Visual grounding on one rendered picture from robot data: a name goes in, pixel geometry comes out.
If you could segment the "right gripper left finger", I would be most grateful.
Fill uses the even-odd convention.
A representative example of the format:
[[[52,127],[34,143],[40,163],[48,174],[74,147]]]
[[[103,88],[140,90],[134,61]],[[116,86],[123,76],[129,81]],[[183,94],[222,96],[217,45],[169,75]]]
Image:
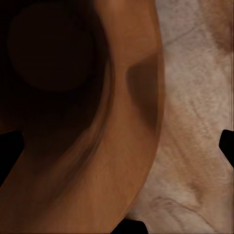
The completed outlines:
[[[0,187],[25,148],[21,130],[0,135]]]

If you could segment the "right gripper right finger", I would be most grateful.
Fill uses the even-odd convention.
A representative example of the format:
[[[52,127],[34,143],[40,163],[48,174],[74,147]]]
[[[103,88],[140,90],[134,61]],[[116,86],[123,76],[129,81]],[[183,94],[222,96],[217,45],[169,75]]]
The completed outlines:
[[[219,148],[234,168],[234,132],[228,130],[222,131]]]

